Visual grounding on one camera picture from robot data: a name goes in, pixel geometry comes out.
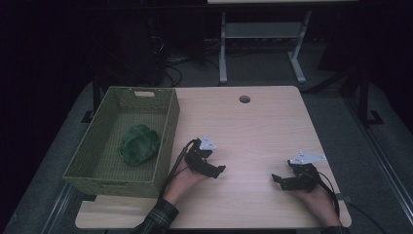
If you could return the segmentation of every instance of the hand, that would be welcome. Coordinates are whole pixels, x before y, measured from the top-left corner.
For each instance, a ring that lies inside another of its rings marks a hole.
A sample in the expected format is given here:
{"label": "hand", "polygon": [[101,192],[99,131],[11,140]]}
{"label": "hand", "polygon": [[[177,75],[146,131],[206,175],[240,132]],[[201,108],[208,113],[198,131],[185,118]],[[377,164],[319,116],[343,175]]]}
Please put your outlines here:
{"label": "hand", "polygon": [[175,176],[169,183],[169,186],[164,194],[164,199],[176,206],[176,204],[184,197],[195,185],[207,179],[206,175],[194,173],[189,170],[185,160],[182,160],[177,169]]}
{"label": "hand", "polygon": [[291,194],[301,199],[309,210],[315,215],[321,225],[342,226],[337,213],[335,213],[333,203],[328,193],[320,185],[317,185],[313,191],[306,190],[290,191]]}

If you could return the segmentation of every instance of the green cloth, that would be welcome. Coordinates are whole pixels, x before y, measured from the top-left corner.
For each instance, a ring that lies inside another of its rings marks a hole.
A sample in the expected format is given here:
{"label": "green cloth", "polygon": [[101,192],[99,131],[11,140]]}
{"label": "green cloth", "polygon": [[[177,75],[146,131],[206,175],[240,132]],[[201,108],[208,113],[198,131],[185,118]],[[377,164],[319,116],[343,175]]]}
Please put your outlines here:
{"label": "green cloth", "polygon": [[138,166],[158,154],[161,141],[158,134],[145,125],[131,127],[122,138],[119,153],[128,166]]}

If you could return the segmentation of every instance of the basket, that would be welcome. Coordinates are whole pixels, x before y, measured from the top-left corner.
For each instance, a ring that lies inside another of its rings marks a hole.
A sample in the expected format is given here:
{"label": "basket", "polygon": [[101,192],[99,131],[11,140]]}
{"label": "basket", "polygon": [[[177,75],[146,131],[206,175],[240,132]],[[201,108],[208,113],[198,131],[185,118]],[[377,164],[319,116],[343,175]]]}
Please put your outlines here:
{"label": "basket", "polygon": [[[63,178],[86,194],[156,198],[169,173],[179,103],[175,89],[110,87]],[[128,166],[123,135],[143,124],[157,132],[156,157]]]}

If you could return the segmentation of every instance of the dark floor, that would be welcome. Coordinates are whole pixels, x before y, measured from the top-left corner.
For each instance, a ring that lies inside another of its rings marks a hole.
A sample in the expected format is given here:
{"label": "dark floor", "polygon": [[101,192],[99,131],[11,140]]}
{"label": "dark floor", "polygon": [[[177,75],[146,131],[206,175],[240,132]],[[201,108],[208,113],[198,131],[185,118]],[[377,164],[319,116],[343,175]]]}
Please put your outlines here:
{"label": "dark floor", "polygon": [[[0,193],[0,231],[14,213],[5,230],[7,234],[128,233],[128,230],[76,228],[74,219],[85,197],[61,179],[88,127],[82,119],[94,108],[91,81],[101,74],[91,67],[106,72],[114,69],[119,71],[117,75],[120,77],[131,73],[130,68],[111,58],[91,39],[91,34],[95,33],[91,28],[96,29],[95,23],[102,19],[107,23],[107,17],[95,11],[85,11],[89,4],[76,0],[6,0],[0,3],[0,63],[4,87],[0,93],[0,175],[2,188],[7,188]],[[358,92],[351,92],[348,97],[342,97],[339,92],[344,85],[352,86],[353,82],[348,81],[354,80],[347,79],[349,76],[315,94],[303,93],[303,100],[342,193],[350,196],[389,233],[413,233],[413,202],[410,199],[413,194],[413,108],[410,98],[413,33],[409,26],[413,7],[407,2],[379,8],[379,4],[360,6],[354,11],[358,18],[353,20],[357,20],[349,22],[347,27],[335,20],[324,20],[324,14],[314,14],[299,57],[307,77],[306,84],[297,83],[287,59],[286,52],[292,49],[295,41],[230,40],[229,80],[223,86],[288,85],[306,91],[336,74],[318,69],[323,53],[333,55],[323,57],[324,65],[338,61],[335,63],[337,69],[330,70],[340,70],[346,62],[355,59],[363,63],[368,78],[373,81],[368,109],[376,110],[384,125],[365,128],[360,123]],[[219,26],[219,17],[213,23]],[[335,35],[337,31],[325,30],[331,25],[340,27],[339,31],[352,32],[351,29],[357,28],[362,33]],[[204,34],[189,38],[196,34],[186,33],[194,30],[193,27],[183,28],[177,24],[175,28],[185,32],[178,35],[181,39],[209,38]],[[341,50],[327,52],[324,44],[327,41],[328,45]],[[180,87],[218,86],[217,43],[216,39],[206,42],[210,50],[205,57],[197,55],[196,59],[166,68],[168,76],[162,76],[159,87],[177,83]],[[348,57],[347,48],[357,48],[352,51],[352,58]],[[364,54],[368,54],[367,61],[358,59],[364,58],[361,56]],[[183,57],[179,50],[176,54],[169,52],[169,62]],[[379,233],[366,217],[353,208],[349,210],[353,219],[352,233]],[[298,232],[319,233],[318,230]]]}
{"label": "dark floor", "polygon": [[[304,85],[299,85],[295,80],[285,54],[288,47],[282,45],[278,51],[274,50],[272,53],[228,57],[229,80],[226,86],[293,85],[300,90],[306,90],[334,74],[317,70],[317,60],[323,48],[323,44],[305,44],[300,56],[300,62],[308,79]],[[217,63],[217,56],[208,59]],[[218,84],[218,70],[212,63],[188,61],[175,68],[182,73],[181,87]],[[177,79],[176,74],[172,72],[170,72],[172,79]],[[394,195],[378,163],[374,148],[365,136],[366,129],[359,123],[357,115],[351,108],[353,103],[357,103],[357,95],[352,98],[342,98],[339,95],[342,83],[343,81],[338,81],[318,94],[303,95],[340,189],[344,195],[350,196],[356,205],[373,216],[389,233],[413,233],[412,223]],[[160,87],[167,86],[169,86],[168,79],[160,85]],[[20,201],[15,220],[10,223],[5,233],[42,233],[46,223],[50,224],[48,227],[52,227],[52,233],[128,233],[128,230],[76,228],[74,219],[84,199],[84,195],[77,190],[69,196],[67,206],[63,206],[63,215],[55,222],[52,220],[48,222],[56,198],[64,185],[61,179],[62,173],[88,126],[81,121],[85,112],[93,108],[92,97],[92,86],[89,85],[73,105],[36,177],[33,178]],[[389,156],[406,189],[412,192],[413,187],[409,181],[413,178],[410,170],[413,163],[411,158],[413,136],[392,111],[385,95],[374,85],[370,86],[370,108],[380,113],[385,125],[371,126],[369,131]],[[366,217],[352,208],[349,210],[353,219],[352,233],[379,233]],[[251,230],[248,233],[257,233],[257,231]],[[298,233],[318,233],[318,231],[298,230]]]}

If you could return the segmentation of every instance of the wooden table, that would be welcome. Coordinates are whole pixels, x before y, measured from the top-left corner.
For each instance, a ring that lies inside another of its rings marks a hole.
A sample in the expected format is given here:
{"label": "wooden table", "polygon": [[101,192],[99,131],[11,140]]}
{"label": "wooden table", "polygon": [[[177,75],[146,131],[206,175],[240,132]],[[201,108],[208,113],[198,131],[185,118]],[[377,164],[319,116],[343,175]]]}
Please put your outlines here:
{"label": "wooden table", "polygon": [[[226,165],[218,179],[199,184],[178,204],[171,228],[305,228],[319,223],[271,174],[293,176],[287,165],[299,151],[323,154],[307,109],[295,87],[176,89],[180,115],[171,164],[191,139],[210,136],[217,149],[212,165]],[[250,97],[241,103],[240,96]],[[327,161],[314,163],[339,192]],[[155,199],[97,196],[84,201],[80,228],[132,228],[143,221]],[[340,202],[345,226],[351,218]]]}

